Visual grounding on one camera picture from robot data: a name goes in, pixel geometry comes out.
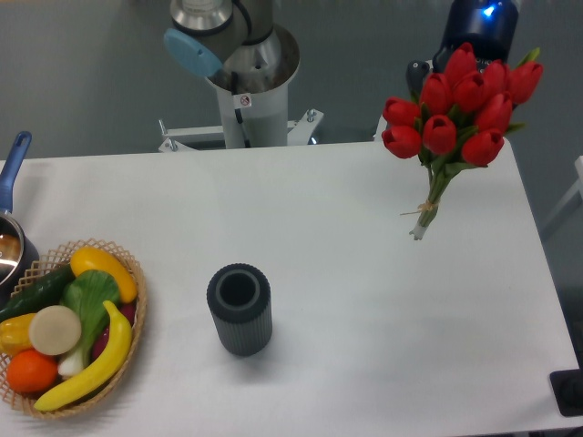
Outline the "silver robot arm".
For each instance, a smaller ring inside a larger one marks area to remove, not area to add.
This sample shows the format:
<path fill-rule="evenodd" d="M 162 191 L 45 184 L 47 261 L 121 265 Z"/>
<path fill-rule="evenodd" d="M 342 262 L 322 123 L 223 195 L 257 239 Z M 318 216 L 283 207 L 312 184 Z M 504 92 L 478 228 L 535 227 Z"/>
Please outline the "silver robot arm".
<path fill-rule="evenodd" d="M 469 43 L 479 67 L 506 61 L 521 4 L 518 1 L 454 1 L 441 45 L 430 61 L 411 62 L 410 92 L 420 93 L 431 71 L 442 72 L 453 52 Z M 173 1 L 172 27 L 164 45 L 194 76 L 233 95 L 259 94 L 286 85 L 300 64 L 295 38 L 273 21 L 271 1 Z"/>

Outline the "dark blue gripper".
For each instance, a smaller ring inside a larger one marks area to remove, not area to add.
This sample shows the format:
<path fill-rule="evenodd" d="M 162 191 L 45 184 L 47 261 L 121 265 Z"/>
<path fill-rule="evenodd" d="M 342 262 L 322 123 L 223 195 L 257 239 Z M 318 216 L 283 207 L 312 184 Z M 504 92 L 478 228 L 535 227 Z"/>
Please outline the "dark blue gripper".
<path fill-rule="evenodd" d="M 432 72 L 444 72 L 451 55 L 464 43 L 472 45 L 480 70 L 496 60 L 506 62 L 518 17 L 518 1 L 454 1 L 437 52 L 429 60 L 414 60 L 407 66 L 409 92 L 419 95 L 426 77 Z"/>

